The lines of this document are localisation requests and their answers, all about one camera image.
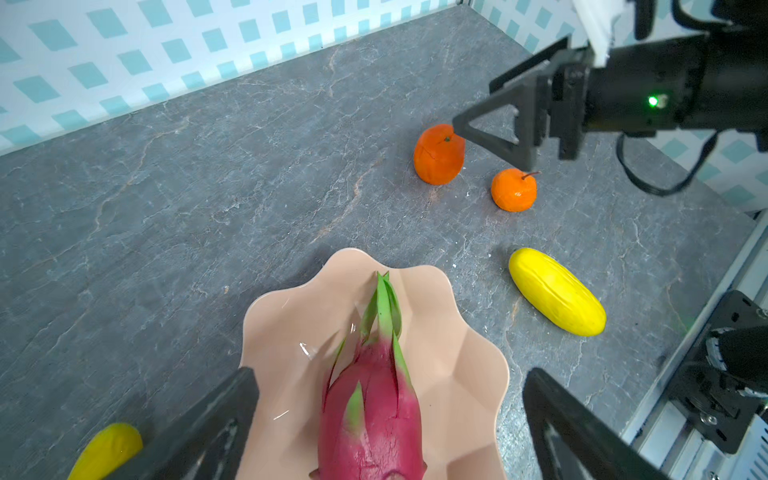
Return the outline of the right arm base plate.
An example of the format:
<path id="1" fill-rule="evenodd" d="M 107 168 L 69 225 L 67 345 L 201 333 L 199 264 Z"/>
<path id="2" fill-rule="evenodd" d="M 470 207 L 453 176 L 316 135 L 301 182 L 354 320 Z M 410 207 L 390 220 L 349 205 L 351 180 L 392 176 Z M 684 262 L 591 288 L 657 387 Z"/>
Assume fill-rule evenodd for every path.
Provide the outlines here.
<path id="1" fill-rule="evenodd" d="M 668 386 L 670 401 L 702 436 L 735 454 L 767 401 L 767 311 L 726 292 Z"/>

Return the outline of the large orange tangerine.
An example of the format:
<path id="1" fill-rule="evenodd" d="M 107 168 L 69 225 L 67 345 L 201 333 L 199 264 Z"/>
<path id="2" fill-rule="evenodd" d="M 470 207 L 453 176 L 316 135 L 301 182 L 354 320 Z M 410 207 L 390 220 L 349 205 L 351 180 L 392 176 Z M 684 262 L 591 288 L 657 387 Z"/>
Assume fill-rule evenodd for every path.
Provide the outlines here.
<path id="1" fill-rule="evenodd" d="M 449 124 L 426 129 L 414 149 L 414 169 L 421 180 L 431 185 L 445 185 L 461 172 L 466 142 Z"/>

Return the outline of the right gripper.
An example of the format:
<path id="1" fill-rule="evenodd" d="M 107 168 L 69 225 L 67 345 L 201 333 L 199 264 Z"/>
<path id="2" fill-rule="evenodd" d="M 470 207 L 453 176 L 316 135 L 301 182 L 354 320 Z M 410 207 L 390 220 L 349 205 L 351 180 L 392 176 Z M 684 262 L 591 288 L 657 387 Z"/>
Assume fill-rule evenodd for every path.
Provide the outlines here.
<path id="1" fill-rule="evenodd" d="M 493 79 L 488 98 L 453 118 L 454 132 L 524 172 L 547 137 L 559 140 L 559 159 L 577 159 L 594 52 L 569 44 L 565 36 Z"/>

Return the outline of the pink dragon fruit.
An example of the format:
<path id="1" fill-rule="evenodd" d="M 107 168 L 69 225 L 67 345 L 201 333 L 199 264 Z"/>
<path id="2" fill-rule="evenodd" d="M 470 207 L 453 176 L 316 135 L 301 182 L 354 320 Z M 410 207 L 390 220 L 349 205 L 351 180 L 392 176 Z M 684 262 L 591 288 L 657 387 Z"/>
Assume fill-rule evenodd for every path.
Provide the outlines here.
<path id="1" fill-rule="evenodd" d="M 402 313 L 389 274 L 359 325 L 351 362 L 327 373 L 322 389 L 318 467 L 311 479 L 422 479 L 422 419 L 399 338 Z"/>

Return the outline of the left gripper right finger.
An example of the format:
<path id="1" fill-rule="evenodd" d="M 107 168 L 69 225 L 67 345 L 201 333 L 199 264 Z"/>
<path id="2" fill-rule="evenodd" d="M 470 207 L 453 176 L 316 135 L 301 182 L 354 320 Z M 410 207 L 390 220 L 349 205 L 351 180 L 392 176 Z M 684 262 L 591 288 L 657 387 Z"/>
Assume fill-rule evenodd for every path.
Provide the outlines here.
<path id="1" fill-rule="evenodd" d="M 528 372 L 522 399 L 544 479 L 666 477 L 545 370 Z"/>

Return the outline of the long yellow fruit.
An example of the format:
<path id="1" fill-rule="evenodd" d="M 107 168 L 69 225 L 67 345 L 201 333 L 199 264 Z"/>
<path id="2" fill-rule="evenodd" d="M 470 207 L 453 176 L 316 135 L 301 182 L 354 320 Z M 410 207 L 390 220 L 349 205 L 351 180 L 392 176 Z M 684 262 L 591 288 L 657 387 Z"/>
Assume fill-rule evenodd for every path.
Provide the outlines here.
<path id="1" fill-rule="evenodd" d="M 581 337 L 604 331 L 607 315 L 600 301 L 552 257 L 521 248 L 510 256 L 508 269 L 523 297 L 559 328 Z"/>

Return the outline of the small orange with stem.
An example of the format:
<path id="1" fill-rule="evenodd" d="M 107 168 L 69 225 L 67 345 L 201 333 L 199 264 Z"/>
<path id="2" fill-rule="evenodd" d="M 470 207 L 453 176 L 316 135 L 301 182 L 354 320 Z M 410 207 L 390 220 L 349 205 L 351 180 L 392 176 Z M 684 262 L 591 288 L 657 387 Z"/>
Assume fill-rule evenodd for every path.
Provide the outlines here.
<path id="1" fill-rule="evenodd" d="M 507 212 L 523 212 L 530 209 L 538 195 L 538 174 L 538 171 L 525 173 L 516 168 L 499 172 L 493 178 L 490 188 L 496 206 Z"/>

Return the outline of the small yellow fruit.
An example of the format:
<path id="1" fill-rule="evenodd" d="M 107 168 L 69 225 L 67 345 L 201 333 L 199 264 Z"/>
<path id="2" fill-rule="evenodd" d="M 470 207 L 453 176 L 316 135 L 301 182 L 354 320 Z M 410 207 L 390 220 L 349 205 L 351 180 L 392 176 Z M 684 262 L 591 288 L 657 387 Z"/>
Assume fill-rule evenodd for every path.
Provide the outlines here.
<path id="1" fill-rule="evenodd" d="M 87 444 L 68 480 L 104 479 L 142 449 L 143 440 L 135 427 L 128 423 L 113 423 Z"/>

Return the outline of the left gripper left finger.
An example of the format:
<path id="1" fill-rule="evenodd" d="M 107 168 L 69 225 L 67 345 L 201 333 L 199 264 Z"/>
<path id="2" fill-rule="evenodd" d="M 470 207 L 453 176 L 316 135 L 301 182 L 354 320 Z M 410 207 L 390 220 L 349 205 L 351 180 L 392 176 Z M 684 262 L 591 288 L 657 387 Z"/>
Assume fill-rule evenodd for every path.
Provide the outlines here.
<path id="1" fill-rule="evenodd" d="M 241 367 L 177 419 L 110 479 L 234 479 L 259 400 Z"/>

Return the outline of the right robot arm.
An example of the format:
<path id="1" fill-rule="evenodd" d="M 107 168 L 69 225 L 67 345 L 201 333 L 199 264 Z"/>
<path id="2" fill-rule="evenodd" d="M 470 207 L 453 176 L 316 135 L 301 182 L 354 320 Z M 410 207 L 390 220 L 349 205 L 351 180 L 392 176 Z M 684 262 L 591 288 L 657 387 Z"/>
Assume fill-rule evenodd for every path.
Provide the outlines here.
<path id="1" fill-rule="evenodd" d="M 767 149 L 767 5 L 717 1 L 704 21 L 671 5 L 683 37 L 652 41 L 657 5 L 634 3 L 631 46 L 613 43 L 621 1 L 578 1 L 587 33 L 580 48 L 561 38 L 489 85 L 488 96 L 455 116 L 462 138 L 530 172 L 547 138 L 562 160 L 578 157 L 588 132 L 620 140 L 660 131 L 707 130 L 706 160 L 727 130 L 751 134 Z"/>

